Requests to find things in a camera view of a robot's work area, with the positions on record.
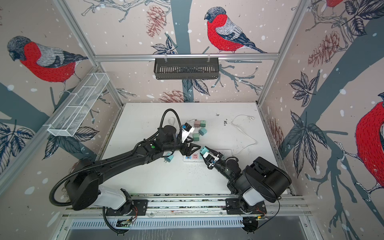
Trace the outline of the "long white power strip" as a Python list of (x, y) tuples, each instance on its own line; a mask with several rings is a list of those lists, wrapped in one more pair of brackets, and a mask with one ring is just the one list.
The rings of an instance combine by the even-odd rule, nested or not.
[[(217, 149), (216, 151), (220, 152), (223, 155), (223, 158), (232, 156), (231, 149)], [(183, 156), (183, 161), (185, 163), (204, 163), (203, 157), (200, 155), (199, 152), (195, 152), (189, 157)]]

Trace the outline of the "teal plug adapter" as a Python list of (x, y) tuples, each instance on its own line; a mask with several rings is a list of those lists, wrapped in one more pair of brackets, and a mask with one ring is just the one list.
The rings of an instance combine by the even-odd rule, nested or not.
[(202, 147), (200, 149), (200, 154), (204, 156), (206, 153), (208, 153), (210, 150), (207, 147)]
[(201, 136), (204, 136), (204, 135), (206, 135), (207, 134), (207, 129), (206, 128), (201, 128), (201, 129), (199, 129), (199, 134), (201, 135)]
[(172, 161), (172, 159), (174, 158), (174, 155), (173, 154), (168, 154), (164, 157), (164, 160), (166, 163), (170, 163)]

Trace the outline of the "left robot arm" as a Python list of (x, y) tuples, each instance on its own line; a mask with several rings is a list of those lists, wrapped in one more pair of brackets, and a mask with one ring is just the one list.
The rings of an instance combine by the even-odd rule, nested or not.
[(138, 142), (131, 151), (93, 163), (80, 160), (72, 173), (53, 186), (49, 201), (57, 207), (71, 206), (75, 211), (96, 206), (120, 209), (129, 203), (128, 192), (107, 188), (103, 183), (137, 166), (170, 158), (175, 152), (189, 157), (200, 149), (190, 137), (194, 130), (189, 123), (178, 122), (177, 128), (160, 124), (152, 136)]

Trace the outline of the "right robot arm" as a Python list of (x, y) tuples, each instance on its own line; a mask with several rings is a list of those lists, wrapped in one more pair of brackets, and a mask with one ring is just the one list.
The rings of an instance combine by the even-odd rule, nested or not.
[(240, 169), (239, 159), (224, 155), (210, 148), (200, 150), (208, 169), (216, 169), (227, 180), (227, 187), (239, 197), (239, 209), (250, 212), (257, 204), (276, 202), (292, 184), (289, 175), (262, 157), (256, 158), (244, 170)]

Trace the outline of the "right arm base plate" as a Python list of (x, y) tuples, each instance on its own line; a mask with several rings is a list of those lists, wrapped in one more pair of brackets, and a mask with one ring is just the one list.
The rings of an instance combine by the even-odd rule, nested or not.
[(238, 198), (230, 198), (225, 200), (224, 210), (227, 211), (228, 215), (249, 215), (249, 214), (260, 214), (266, 215), (267, 210), (265, 202), (259, 202), (254, 206), (248, 205), (245, 200)]

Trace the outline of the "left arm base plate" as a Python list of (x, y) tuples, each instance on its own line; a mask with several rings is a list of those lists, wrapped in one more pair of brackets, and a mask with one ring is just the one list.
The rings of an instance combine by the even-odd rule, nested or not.
[(120, 216), (145, 216), (148, 208), (148, 200), (129, 200), (122, 207), (117, 210), (107, 208), (106, 216), (120, 217)]

